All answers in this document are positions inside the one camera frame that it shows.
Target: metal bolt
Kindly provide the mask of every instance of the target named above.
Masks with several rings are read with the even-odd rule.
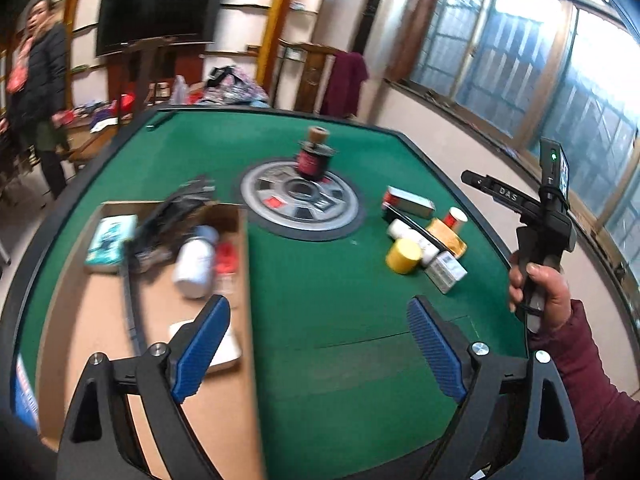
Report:
[[[89,357],[89,362],[92,365],[99,365],[103,359],[104,354],[102,352],[96,352],[95,354],[92,354],[91,357]]]
[[[149,347],[149,351],[151,352],[151,355],[153,355],[154,357],[161,356],[166,352],[166,345],[164,343],[153,343]]]
[[[489,347],[485,343],[473,343],[471,349],[476,355],[487,355],[489,353]]]
[[[546,364],[551,361],[551,356],[544,350],[538,350],[536,352],[536,359],[538,362]]]

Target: white plastic bottle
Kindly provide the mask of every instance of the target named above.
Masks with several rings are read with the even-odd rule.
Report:
[[[198,225],[180,248],[174,269],[174,283],[185,298],[195,300],[211,291],[215,245],[220,236],[211,226]]]

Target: green table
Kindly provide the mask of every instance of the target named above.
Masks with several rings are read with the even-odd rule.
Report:
[[[24,263],[31,266],[32,286],[20,288],[28,269],[19,269],[8,306],[26,299],[14,325],[21,326],[16,351],[32,383],[56,280],[101,202],[162,200],[199,173],[216,180],[221,200],[232,200],[247,167],[294,156],[312,124],[331,131],[330,143],[338,150],[332,170],[359,188],[367,217],[352,235],[331,242],[290,240],[249,227],[258,407],[270,478],[338,478],[442,434],[455,405],[439,391],[408,332],[406,304],[416,294],[429,298],[470,340],[524,355],[522,326],[506,309],[506,248],[460,190],[404,136],[281,112],[197,107],[182,107],[155,130],[146,128],[155,113],[124,128],[72,183],[41,228],[49,230],[49,240],[58,234],[37,274],[33,254],[26,256],[32,260]],[[423,272],[399,276],[386,267],[391,243],[380,209],[386,186],[430,198],[440,216],[450,206],[470,214],[461,232],[468,244],[461,260],[468,276],[446,296]],[[38,236],[34,243],[41,243]],[[7,316],[15,310],[10,306]]]

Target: television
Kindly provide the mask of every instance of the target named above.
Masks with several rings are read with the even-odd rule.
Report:
[[[220,0],[101,0],[95,55],[148,38],[210,43],[219,9]]]

